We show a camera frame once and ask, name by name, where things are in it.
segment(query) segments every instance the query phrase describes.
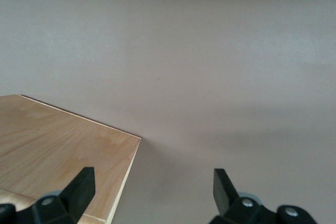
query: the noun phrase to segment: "screw head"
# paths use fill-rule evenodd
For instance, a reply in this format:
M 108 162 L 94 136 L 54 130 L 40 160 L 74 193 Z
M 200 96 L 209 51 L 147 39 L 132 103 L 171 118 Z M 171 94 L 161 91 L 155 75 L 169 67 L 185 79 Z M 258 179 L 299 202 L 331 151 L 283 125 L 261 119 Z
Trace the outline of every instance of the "screw head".
M 286 214 L 288 214 L 290 216 L 293 216 L 293 217 L 296 217 L 296 216 L 299 215 L 298 212 L 296 212 L 296 210 L 294 208 L 291 208 L 291 207 L 286 207 L 285 212 L 286 212 Z
M 53 198 L 46 198 L 45 200 L 42 201 L 41 205 L 46 206 L 46 205 L 52 203 L 53 200 L 54 200 Z
M 245 207 L 252 207 L 253 206 L 253 202 L 250 199 L 243 199 L 242 203 Z

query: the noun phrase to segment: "black plastic part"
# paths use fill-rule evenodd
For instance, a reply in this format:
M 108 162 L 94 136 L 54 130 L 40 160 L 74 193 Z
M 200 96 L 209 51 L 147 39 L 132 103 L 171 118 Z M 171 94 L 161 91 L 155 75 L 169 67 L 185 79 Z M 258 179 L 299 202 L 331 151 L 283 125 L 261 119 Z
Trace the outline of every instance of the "black plastic part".
M 94 171 L 93 167 L 83 168 L 59 195 L 76 223 L 96 193 Z
M 249 207 L 245 206 L 243 201 L 246 199 L 252 202 L 253 205 Z M 259 219 L 260 211 L 261 208 L 255 200 L 250 198 L 238 198 L 236 202 L 230 206 L 223 218 L 232 223 L 254 224 Z
M 224 169 L 215 169 L 214 198 L 219 216 L 210 224 L 317 224 L 302 208 L 280 206 L 275 213 L 251 198 L 239 197 Z M 295 210 L 297 216 L 289 215 L 288 208 Z
M 286 209 L 292 208 L 297 212 L 297 216 L 291 216 L 286 213 Z M 300 207 L 296 206 L 280 206 L 278 208 L 278 216 L 280 219 L 286 224 L 297 224 L 297 223 L 304 223 L 304 224 L 316 224 L 314 219 L 310 216 L 307 211 L 303 210 Z
M 229 206 L 239 198 L 238 192 L 224 169 L 214 171 L 214 198 L 220 216 L 224 216 Z
M 15 217 L 15 206 L 13 204 L 0 204 L 0 220 L 12 221 Z
M 94 171 L 83 168 L 59 196 L 43 197 L 22 211 L 0 205 L 0 224 L 76 224 L 95 195 Z

